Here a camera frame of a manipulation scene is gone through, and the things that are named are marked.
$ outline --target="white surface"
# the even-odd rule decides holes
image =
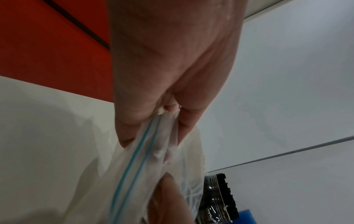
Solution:
[[[117,138],[113,104],[0,76],[0,222],[63,211],[98,155]]]
[[[353,12],[353,0],[294,0],[246,21],[198,123],[207,171],[354,135]]]
[[[222,169],[257,224],[353,223],[354,141]]]

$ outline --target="plastic bag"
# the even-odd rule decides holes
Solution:
[[[143,123],[135,141],[113,155],[107,171],[65,216],[64,223],[139,224],[166,172],[180,186],[195,218],[203,193],[204,155],[197,131],[177,147],[177,115],[163,112]]]

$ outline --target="blue object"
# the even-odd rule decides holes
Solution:
[[[257,224],[249,209],[239,212],[239,219],[232,221],[232,224]]]

